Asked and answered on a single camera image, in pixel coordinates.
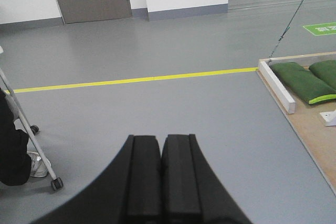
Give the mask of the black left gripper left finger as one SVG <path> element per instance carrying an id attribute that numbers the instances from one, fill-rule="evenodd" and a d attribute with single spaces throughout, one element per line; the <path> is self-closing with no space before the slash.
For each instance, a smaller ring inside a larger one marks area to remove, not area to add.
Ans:
<path id="1" fill-rule="evenodd" d="M 155 136 L 129 135 L 93 182 L 35 223 L 161 223 L 160 170 Z"/>

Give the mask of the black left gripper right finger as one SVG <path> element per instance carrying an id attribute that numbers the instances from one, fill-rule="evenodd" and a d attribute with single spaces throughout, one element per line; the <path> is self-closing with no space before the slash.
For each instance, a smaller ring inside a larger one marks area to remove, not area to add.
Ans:
<path id="1" fill-rule="evenodd" d="M 168 135 L 162 151 L 164 223 L 250 223 L 194 134 Z"/>

